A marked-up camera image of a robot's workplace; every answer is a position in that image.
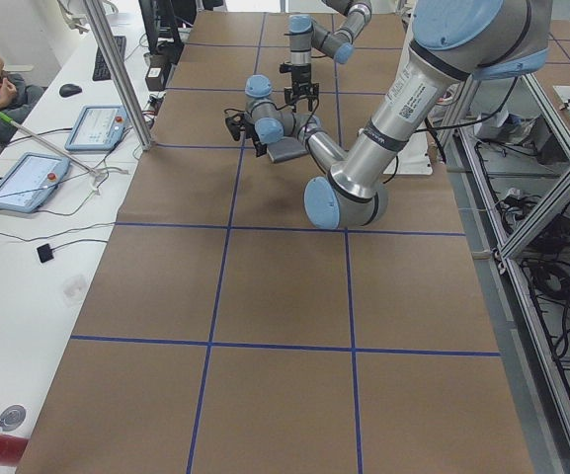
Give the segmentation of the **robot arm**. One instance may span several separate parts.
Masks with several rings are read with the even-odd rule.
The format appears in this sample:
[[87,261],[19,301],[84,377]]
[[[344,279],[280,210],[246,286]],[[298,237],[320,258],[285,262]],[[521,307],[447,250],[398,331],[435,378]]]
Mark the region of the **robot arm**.
[[330,32],[308,14],[293,14],[288,19],[290,60],[280,65],[280,73],[290,75],[290,86],[284,88],[285,103],[296,111],[300,100],[308,110],[319,98],[319,84],[312,80],[312,50],[345,64],[354,52],[354,42],[371,20],[369,1],[324,1],[345,17],[344,23]]
[[310,154],[324,171],[304,192],[309,220],[318,228],[366,226],[387,208],[381,177],[437,100],[453,84],[519,77],[540,69],[548,54],[552,14],[549,1],[420,1],[412,13],[408,59],[355,144],[344,151],[322,128],[314,112],[296,104],[313,100],[311,51],[344,64],[353,42],[371,19],[367,1],[331,1],[345,16],[330,33],[308,15],[289,18],[290,61],[282,65],[293,84],[278,107],[272,85],[253,75],[245,86],[244,111],[226,120],[233,139],[249,137],[259,156],[278,163]]

